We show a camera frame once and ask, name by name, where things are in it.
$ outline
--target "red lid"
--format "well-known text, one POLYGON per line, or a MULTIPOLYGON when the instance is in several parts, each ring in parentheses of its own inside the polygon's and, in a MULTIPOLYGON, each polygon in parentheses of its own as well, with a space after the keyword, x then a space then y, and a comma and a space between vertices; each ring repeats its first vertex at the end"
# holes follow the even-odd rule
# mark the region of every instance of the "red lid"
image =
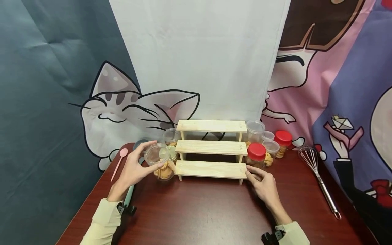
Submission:
POLYGON ((289 146, 291 145, 292 136, 289 132, 284 130, 278 130, 275 133, 275 139, 278 144, 289 146))
POLYGON ((265 147, 259 143, 251 143, 248 147, 248 157, 254 161, 263 161, 266 152, 265 147))

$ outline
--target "gray-blue backdrop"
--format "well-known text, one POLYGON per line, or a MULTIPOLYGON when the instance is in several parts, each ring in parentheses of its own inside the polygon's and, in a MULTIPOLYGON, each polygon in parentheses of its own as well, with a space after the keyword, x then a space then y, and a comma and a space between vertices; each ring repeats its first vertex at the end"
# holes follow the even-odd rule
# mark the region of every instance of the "gray-blue backdrop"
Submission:
POLYGON ((54 244, 101 175, 68 103, 136 75, 108 0, 4 0, 0 32, 0 244, 54 244))

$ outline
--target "white backdrop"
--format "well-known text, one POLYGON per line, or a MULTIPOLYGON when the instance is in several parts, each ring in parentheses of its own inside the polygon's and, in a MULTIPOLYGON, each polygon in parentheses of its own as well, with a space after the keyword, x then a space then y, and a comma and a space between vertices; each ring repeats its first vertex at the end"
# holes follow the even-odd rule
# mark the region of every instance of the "white backdrop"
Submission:
POLYGON ((192 119, 260 119, 289 0, 110 0, 143 94, 200 94, 192 119))

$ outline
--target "wooden step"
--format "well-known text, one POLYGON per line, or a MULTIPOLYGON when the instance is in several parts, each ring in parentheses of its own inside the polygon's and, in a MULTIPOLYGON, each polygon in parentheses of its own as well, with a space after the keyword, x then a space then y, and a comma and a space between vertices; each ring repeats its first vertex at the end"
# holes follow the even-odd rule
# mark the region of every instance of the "wooden step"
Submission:
POLYGON ((182 161, 176 163, 175 175, 178 175, 180 181, 182 176, 210 177, 238 179, 240 185, 246 179, 245 163, 227 163, 227 162, 201 162, 201 161, 182 161))
POLYGON ((245 121, 180 120, 177 131, 246 133, 245 121))
POLYGON ((248 155, 245 142, 238 141, 178 140, 176 152, 216 155, 248 155))

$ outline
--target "pink plastic spoon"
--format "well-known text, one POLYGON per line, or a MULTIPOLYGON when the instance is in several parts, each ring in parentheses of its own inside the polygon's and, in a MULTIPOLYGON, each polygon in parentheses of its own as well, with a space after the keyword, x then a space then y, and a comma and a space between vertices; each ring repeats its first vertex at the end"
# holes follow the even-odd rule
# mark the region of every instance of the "pink plastic spoon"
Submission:
POLYGON ((118 166, 120 166, 121 160, 122 160, 123 157, 125 157, 127 154, 128 154, 128 149, 127 149, 127 148, 124 148, 124 149, 122 149, 122 150, 120 151, 120 160, 118 161, 118 164, 117 164, 117 166, 116 166, 116 169, 114 170, 114 173, 113 173, 113 176, 112 176, 112 179, 110 180, 110 182, 112 182, 114 176, 116 175, 116 172, 117 172, 118 166))

